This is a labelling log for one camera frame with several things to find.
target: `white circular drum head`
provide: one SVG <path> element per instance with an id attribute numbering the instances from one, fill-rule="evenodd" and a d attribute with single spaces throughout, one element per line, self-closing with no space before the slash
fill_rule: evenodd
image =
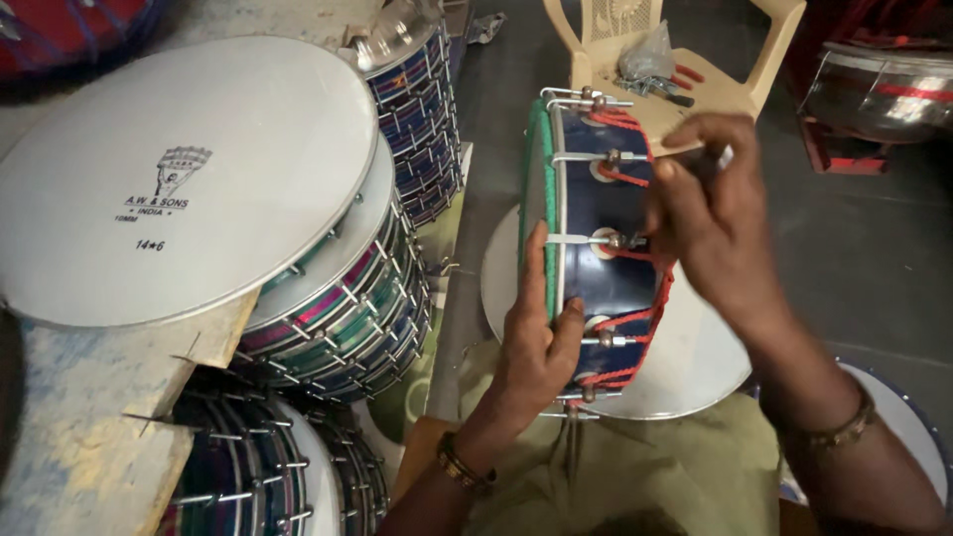
<path id="1" fill-rule="evenodd" d="M 394 158 L 384 134 L 377 135 L 371 171 L 360 188 L 361 202 L 353 202 L 338 225 L 336 237 L 325 242 L 301 268 L 304 274 L 288 278 L 258 298 L 245 331 L 252 331 L 288 315 L 307 303 L 328 283 L 340 278 L 364 255 L 386 221 L 394 191 Z"/>
<path id="2" fill-rule="evenodd" d="M 314 45 L 238 37 L 138 60 L 0 164 L 0 296 L 82 327 L 240 296 L 328 233 L 376 142 L 362 77 Z"/>
<path id="3" fill-rule="evenodd" d="M 331 464 L 331 453 L 304 417 L 284 402 L 278 408 L 292 422 L 292 437 L 302 458 L 310 463 L 304 468 L 305 503 L 314 513 L 304 520 L 305 536 L 339 536 L 341 533 L 340 498 L 337 496 L 337 475 Z"/>
<path id="4" fill-rule="evenodd" d="M 949 505 L 949 481 L 943 453 L 939 447 L 940 437 L 932 432 L 920 415 L 914 411 L 913 402 L 904 400 L 904 393 L 895 391 L 877 377 L 860 368 L 840 362 L 846 370 L 870 393 L 877 406 L 877 413 L 887 427 L 900 439 L 914 460 L 923 468 L 944 505 Z"/>
<path id="5" fill-rule="evenodd" d="M 483 257 L 483 311 L 500 340 L 517 299 L 518 227 L 515 207 L 497 226 Z M 731 328 L 695 293 L 680 265 L 674 275 L 665 314 L 636 378 L 621 396 L 581 409 L 636 421 L 673 419 L 721 401 L 751 374 L 748 354 Z"/>
<path id="6" fill-rule="evenodd" d="M 503 341 L 506 313 L 519 292 L 519 205 L 510 209 L 497 225 L 483 254 L 479 293 L 483 313 L 497 339 Z"/>

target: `logo illustration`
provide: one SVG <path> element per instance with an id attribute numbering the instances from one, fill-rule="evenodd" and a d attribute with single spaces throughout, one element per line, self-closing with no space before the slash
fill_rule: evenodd
<path id="1" fill-rule="evenodd" d="M 168 197 L 175 189 L 182 186 L 193 173 L 202 169 L 202 166 L 212 157 L 212 151 L 202 147 L 176 147 L 169 149 L 159 159 L 156 165 L 159 175 L 155 187 L 157 196 Z"/>

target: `red stripe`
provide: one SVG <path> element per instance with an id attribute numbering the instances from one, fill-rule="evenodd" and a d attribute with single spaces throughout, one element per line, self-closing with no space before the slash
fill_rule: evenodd
<path id="1" fill-rule="evenodd" d="M 920 88 L 908 88 L 905 86 L 895 86 L 893 84 L 878 84 L 877 87 L 874 88 L 874 91 L 886 95 L 912 96 L 942 102 L 953 101 L 953 92 L 941 90 L 922 90 Z"/>

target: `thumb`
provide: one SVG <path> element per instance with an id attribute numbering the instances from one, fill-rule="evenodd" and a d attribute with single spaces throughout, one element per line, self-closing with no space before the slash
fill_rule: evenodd
<path id="1" fill-rule="evenodd" d="M 658 201 L 675 226 L 679 238 L 704 232 L 714 224 L 701 182 L 671 158 L 660 158 L 653 165 L 658 183 Z"/>
<path id="2" fill-rule="evenodd" d="M 585 331 L 586 324 L 582 307 L 582 298 L 570 299 L 556 319 L 553 343 L 549 346 L 549 361 L 569 361 L 575 365 L 579 360 L 582 332 Z"/>

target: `chair backrest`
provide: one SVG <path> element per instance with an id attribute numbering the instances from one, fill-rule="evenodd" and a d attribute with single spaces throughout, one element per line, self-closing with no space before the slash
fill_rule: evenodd
<path id="1" fill-rule="evenodd" d="M 582 47 L 596 68 L 615 66 L 618 54 L 659 25 L 662 0 L 580 0 Z"/>

